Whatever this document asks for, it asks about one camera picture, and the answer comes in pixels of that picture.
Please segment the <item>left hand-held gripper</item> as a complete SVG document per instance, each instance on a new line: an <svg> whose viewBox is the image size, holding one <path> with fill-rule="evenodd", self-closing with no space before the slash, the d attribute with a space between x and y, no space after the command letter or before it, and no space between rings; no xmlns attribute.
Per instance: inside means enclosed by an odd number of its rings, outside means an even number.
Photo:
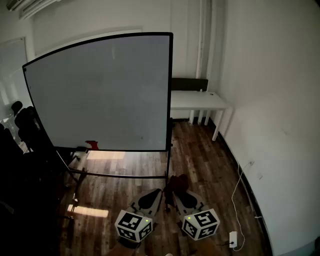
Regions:
<svg viewBox="0 0 320 256"><path fill-rule="evenodd" d="M126 210L121 210L115 228L119 237L139 243L154 230L156 214L162 201L162 190L155 188L136 195Z"/></svg>

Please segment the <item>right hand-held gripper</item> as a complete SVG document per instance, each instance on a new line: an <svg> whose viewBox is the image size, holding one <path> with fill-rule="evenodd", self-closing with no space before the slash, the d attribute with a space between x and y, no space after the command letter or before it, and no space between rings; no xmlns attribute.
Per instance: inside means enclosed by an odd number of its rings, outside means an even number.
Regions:
<svg viewBox="0 0 320 256"><path fill-rule="evenodd" d="M174 206L181 222L180 229L198 241L216 234L220 220L213 208L209 208L198 194L186 191L173 194Z"/></svg>

